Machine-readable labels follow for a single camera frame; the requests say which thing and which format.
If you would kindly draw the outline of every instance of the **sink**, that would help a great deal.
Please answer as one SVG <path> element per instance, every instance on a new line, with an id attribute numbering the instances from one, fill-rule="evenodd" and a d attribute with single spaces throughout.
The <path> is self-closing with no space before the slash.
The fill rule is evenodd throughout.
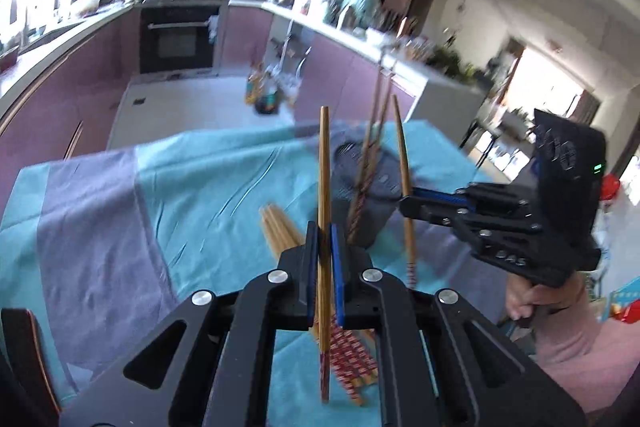
<path id="1" fill-rule="evenodd" d="M 60 28 L 54 28 L 49 32 L 44 33 L 43 36 L 37 38 L 33 42 L 30 42 L 27 46 L 20 50 L 20 55 L 26 52 L 30 52 L 40 46 L 44 46 L 44 44 L 49 44 L 51 41 L 54 41 L 58 37 L 64 35 L 69 30 L 72 30 L 76 26 L 82 24 L 83 21 L 75 22 L 73 24 L 69 24 L 67 26 L 62 26 Z"/>

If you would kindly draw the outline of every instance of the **triangular cutout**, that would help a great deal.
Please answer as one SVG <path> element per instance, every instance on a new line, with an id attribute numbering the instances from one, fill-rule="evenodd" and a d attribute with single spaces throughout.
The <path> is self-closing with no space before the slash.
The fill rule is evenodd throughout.
<path id="1" fill-rule="evenodd" d="M 464 328 L 484 383 L 489 389 L 500 387 L 524 372 L 524 368 L 496 344 L 478 323 L 467 321 Z"/>
<path id="2" fill-rule="evenodd" d="M 184 321 L 171 324 L 135 359 L 127 363 L 124 376 L 149 389 L 160 389 L 186 329 L 187 324 Z"/>

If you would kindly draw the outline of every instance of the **human hand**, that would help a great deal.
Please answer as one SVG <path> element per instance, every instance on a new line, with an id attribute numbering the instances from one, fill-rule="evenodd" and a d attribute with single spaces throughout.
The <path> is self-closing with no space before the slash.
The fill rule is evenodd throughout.
<path id="1" fill-rule="evenodd" d="M 530 317 L 534 305 L 549 305 L 553 309 L 568 308 L 575 304 L 584 288 L 584 278 L 574 273 L 561 288 L 533 286 L 528 280 L 510 273 L 507 276 L 505 308 L 509 316 L 517 321 Z"/>

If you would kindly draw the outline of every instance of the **stove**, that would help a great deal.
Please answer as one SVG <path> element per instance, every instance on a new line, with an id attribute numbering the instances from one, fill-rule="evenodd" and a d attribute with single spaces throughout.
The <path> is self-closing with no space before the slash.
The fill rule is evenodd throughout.
<path id="1" fill-rule="evenodd" d="M 212 68 L 228 0 L 143 0 L 140 72 Z"/>

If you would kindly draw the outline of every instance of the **oven handle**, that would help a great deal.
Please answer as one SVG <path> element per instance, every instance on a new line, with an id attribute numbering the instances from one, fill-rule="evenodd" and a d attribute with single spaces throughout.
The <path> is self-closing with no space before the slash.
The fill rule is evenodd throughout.
<path id="1" fill-rule="evenodd" d="M 166 24 L 150 24 L 147 26 L 150 30 L 164 30 L 168 28 L 207 28 L 208 22 L 172 22 Z"/>

